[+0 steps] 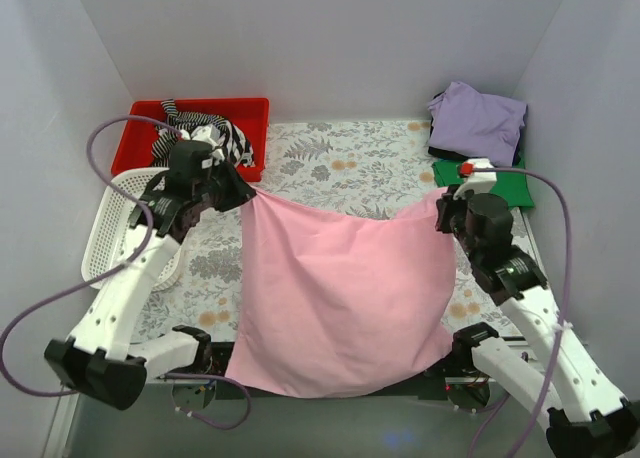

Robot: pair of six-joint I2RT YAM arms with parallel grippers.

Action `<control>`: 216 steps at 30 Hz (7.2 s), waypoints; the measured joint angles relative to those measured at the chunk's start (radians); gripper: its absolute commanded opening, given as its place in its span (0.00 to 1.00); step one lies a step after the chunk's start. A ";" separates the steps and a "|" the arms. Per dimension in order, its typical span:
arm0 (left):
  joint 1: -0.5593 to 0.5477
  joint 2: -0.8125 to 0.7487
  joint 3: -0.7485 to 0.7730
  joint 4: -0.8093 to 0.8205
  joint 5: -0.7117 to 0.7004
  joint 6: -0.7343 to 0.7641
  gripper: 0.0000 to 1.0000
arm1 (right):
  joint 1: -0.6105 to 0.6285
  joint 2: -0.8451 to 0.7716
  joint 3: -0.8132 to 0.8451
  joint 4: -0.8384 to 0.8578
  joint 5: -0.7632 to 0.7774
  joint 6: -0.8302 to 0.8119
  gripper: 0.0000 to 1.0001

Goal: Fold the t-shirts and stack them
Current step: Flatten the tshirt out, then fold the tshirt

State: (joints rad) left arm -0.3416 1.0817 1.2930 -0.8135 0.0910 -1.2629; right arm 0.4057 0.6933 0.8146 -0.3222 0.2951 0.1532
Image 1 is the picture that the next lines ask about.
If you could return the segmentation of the pink t shirt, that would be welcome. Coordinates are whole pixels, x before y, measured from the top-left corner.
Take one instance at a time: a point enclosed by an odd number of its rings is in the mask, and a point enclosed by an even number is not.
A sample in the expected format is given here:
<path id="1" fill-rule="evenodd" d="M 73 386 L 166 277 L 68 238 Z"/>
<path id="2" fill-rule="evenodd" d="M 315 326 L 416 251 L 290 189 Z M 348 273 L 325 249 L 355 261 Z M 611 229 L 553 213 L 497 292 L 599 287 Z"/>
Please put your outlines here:
<path id="1" fill-rule="evenodd" d="M 287 397 L 356 397 L 445 357 L 456 258 L 436 228 L 440 196 L 376 220 L 259 192 L 241 209 L 241 306 L 227 376 Z"/>

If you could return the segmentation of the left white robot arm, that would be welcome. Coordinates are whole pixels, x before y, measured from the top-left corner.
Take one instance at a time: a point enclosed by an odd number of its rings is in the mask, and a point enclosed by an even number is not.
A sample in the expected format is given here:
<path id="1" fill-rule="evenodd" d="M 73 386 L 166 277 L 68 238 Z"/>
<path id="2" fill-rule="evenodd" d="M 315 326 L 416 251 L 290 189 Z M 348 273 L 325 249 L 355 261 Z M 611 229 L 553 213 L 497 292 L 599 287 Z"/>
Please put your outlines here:
<path id="1" fill-rule="evenodd" d="M 236 209 L 255 195 L 223 149 L 201 141 L 175 145 L 168 169 L 150 180 L 131 210 L 117 271 L 103 280 L 68 337 L 51 340 L 45 349 L 45 360 L 62 383 L 125 410 L 150 380 L 205 376 L 213 364 L 208 333 L 179 325 L 145 343 L 134 345 L 131 337 L 162 271 L 201 214 Z"/>

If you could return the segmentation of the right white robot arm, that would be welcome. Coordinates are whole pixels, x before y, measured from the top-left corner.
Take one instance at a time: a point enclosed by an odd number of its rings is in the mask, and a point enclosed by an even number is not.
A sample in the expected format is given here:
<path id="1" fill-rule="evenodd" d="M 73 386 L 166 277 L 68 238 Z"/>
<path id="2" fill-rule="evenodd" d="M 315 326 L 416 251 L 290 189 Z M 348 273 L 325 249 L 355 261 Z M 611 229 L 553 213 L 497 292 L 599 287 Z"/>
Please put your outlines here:
<path id="1" fill-rule="evenodd" d="M 449 186 L 436 202 L 436 229 L 451 234 L 480 288 L 518 328 L 545 370 L 539 372 L 486 323 L 455 333 L 454 367 L 480 371 L 526 408 L 557 457 L 619 457 L 639 443 L 639 404 L 629 400 L 596 365 L 561 320 L 547 278 L 513 244 L 506 201 L 490 193 Z"/>

